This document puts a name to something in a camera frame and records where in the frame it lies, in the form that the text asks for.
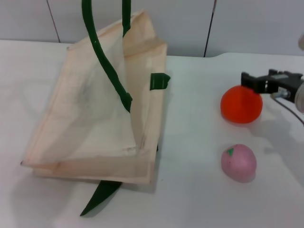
orange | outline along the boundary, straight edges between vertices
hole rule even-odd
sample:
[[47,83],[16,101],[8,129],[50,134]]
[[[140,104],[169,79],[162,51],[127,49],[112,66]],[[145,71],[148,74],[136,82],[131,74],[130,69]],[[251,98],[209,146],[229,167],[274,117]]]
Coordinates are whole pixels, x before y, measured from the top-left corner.
[[257,119],[262,107],[261,95],[241,85],[229,89],[220,102],[222,116],[239,124],[247,124]]

canvas bag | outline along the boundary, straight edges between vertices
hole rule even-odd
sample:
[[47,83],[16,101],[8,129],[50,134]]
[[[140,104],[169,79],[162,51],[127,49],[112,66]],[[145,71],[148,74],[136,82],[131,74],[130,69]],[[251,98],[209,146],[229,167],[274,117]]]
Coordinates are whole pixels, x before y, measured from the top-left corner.
[[57,86],[23,165],[44,177],[149,183],[162,122],[167,45],[146,12],[132,16],[123,38],[118,21],[97,32],[130,113],[101,67],[89,38],[67,50]]

foam ball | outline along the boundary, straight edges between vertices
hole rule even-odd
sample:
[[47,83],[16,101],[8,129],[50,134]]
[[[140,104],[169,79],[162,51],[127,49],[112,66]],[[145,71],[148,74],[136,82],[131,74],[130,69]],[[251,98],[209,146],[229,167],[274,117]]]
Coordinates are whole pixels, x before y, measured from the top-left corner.
[[262,107],[261,95],[241,85],[229,89],[220,102],[222,116],[239,124],[256,120],[262,112]]
[[235,181],[246,183],[256,176],[257,160],[252,150],[242,144],[226,149],[221,158],[224,173]]

pink ball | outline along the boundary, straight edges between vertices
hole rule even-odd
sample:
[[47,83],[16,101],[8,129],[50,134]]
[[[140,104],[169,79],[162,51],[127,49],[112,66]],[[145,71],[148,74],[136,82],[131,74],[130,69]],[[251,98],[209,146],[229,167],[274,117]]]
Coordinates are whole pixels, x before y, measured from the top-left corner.
[[257,160],[252,150],[237,144],[223,152],[221,166],[224,173],[235,181],[245,183],[255,178]]

white table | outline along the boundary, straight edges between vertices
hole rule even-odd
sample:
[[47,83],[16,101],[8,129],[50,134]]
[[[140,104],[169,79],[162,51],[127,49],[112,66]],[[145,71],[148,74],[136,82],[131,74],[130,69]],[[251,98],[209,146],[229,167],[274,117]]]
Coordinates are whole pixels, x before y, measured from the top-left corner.
[[[219,102],[240,83],[242,71],[304,73],[304,57],[168,57],[171,81],[156,182],[123,185],[99,214],[81,218],[96,184],[35,178],[19,165],[67,46],[0,41],[0,227],[303,227],[304,127],[267,95],[261,117],[248,125],[223,120]],[[220,168],[221,153],[236,143],[256,155],[251,183],[237,183]]]

